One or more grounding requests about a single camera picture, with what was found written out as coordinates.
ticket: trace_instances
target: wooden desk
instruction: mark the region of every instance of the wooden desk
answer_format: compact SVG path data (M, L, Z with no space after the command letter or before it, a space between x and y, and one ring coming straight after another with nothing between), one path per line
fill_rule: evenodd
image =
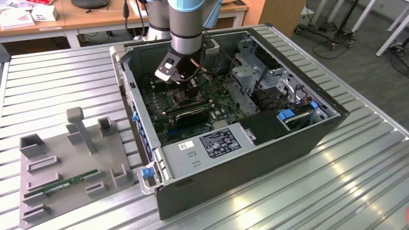
M64 36L63 30L65 30L65 21L63 14L63 2L57 0L53 5L56 6L59 17L55 22L35 22L36 25L27 26L16 29L2 30L0 29L0 43L12 42L20 40L31 40L45 37Z
M0 43L65 36L71 47L77 48L80 47L77 35L125 29L121 0L111 0L108 11L105 11L105 7L92 10L89 13L85 13L87 10L73 6L71 0L57 0L55 5L59 12L59 20L56 22L36 22L35 26L0 31ZM225 3L221 7L219 18L235 18L233 27L240 27L247 10L248 6L245 5L239 6L233 2ZM145 26L148 26L148 17L144 17L143 21ZM52 31L39 30L48 27L61 28ZM141 27L141 19L136 16L129 5L128 28L137 27Z

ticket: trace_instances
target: aluminum extrusion table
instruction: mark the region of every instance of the aluminum extrusion table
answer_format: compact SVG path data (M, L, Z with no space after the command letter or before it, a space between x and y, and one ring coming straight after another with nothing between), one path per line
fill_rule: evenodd
M159 220L153 195L144 195L135 184L34 230L407 229L408 131L275 28L255 29L352 111L340 128L305 157L165 221ZM108 49L14 56L4 65L0 229L19 224L19 136L65 132L67 108L84 108L88 126L107 115L117 121L131 167L141 166Z

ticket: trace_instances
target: green circuit board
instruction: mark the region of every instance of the green circuit board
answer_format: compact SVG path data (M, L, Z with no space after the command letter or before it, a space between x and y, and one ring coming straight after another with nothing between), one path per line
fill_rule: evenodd
M180 106L175 102L175 93L180 89L167 86L168 90L164 92L153 92L151 89L143 91L143 99L163 146L215 130L212 125L215 122L224 120L227 124L232 124L244 117L229 93L225 93L224 81L224 76L212 80L209 77L197 77L199 95L203 96L192 99L192 102L188 101L188 106ZM175 127L176 116L200 109L209 110L207 122L187 129L177 129Z

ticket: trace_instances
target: gray fixture plate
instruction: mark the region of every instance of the gray fixture plate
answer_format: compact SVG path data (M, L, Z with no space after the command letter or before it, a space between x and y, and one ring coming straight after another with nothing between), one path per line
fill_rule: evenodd
M85 204L107 197L108 195L121 191L123 189L133 185L133 178L131 167L128 163L128 158L125 155L125 150L123 146L123 141L119 132L112 135L101 137L99 125L87 128L95 146L97 148L97 153L89 154L85 143L81 142L75 146L71 144L67 135L69 133L57 135L52 138L44 139L44 144L40 145L41 150L45 152L44 155L27 157L22 154L22 171L20 171L20 228L27 229L49 219L57 217L59 215L75 210L76 208L84 206ZM27 171L27 164L39 161L47 157L57 156L60 163L40 169L32 173ZM113 172L120 174L123 172L123 166L127 170L128 181L125 184L116 187L113 185L113 180L111 177L111 167ZM48 194L48 199L43 199L30 206L23 203L24 194L30 191L27 190L28 182L32 185L40 184L43 181L48 180L55 176L56 173L61 175L61 180L69 179L93 169L100 169L103 171L103 176L97 177L92 181L85 180L56 192ZM104 182L105 192L93 195L89 198L85 187L93 185L95 183ZM32 207L44 204L49 208L49 215L44 215L39 219L31 222L23 220L23 214L32 209Z

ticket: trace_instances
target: barcode sticker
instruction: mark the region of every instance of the barcode sticker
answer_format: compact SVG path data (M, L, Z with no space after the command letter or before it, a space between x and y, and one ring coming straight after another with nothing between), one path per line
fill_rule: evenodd
M191 140L188 142L179 144L180 150L187 150L188 148L192 148L193 146L195 146L195 144L193 144L193 141L191 141Z
M48 27L48 28L40 28L40 31L47 31L47 30L61 30L61 27Z

